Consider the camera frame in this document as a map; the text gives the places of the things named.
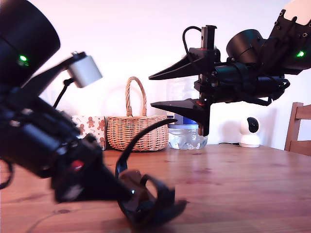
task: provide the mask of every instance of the plastic container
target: plastic container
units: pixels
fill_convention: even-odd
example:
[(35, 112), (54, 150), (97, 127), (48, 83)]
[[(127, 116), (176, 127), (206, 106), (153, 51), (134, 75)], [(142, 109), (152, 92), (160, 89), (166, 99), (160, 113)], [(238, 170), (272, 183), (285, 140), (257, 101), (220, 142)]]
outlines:
[[(170, 79), (167, 81), (167, 101), (198, 99), (199, 92), (194, 89), (197, 76)], [(193, 150), (202, 149), (207, 144), (207, 136), (200, 136), (198, 124), (186, 117), (167, 112), (168, 117), (178, 121), (169, 124), (169, 146), (174, 149)]]

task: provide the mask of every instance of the wooden table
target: wooden table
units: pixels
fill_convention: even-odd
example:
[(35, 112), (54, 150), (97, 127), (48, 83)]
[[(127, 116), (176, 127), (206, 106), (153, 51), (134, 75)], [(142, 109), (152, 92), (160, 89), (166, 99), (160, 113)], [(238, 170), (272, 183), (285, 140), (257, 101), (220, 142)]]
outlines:
[[(113, 171), (119, 151), (104, 152)], [(161, 233), (311, 232), (311, 157), (261, 146), (133, 153), (138, 168), (189, 201)], [(53, 202), (49, 179), (18, 168), (1, 191), (1, 233), (132, 233), (115, 202)]]

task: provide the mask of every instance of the red button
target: red button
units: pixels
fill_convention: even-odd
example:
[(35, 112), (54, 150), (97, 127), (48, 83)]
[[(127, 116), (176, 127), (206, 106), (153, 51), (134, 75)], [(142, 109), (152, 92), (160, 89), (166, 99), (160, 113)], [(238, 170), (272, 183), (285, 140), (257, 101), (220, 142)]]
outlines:
[(77, 172), (83, 167), (84, 163), (81, 160), (75, 160), (71, 164), (71, 168)]

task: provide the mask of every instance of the gift bag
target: gift bag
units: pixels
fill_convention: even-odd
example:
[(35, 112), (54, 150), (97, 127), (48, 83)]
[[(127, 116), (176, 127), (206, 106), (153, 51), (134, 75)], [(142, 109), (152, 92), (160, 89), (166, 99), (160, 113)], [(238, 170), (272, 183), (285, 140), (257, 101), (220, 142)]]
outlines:
[(107, 147), (107, 121), (104, 116), (72, 116), (72, 121), (80, 129), (80, 138), (93, 134), (102, 150)]

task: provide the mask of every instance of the white security camera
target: white security camera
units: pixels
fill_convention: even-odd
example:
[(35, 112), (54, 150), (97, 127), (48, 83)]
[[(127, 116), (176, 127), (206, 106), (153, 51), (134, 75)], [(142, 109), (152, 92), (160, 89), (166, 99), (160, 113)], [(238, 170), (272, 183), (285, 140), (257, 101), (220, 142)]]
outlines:
[(257, 133), (260, 129), (260, 122), (254, 117), (248, 117), (241, 121), (241, 134), (239, 145), (241, 147), (256, 148), (260, 145), (260, 138)]

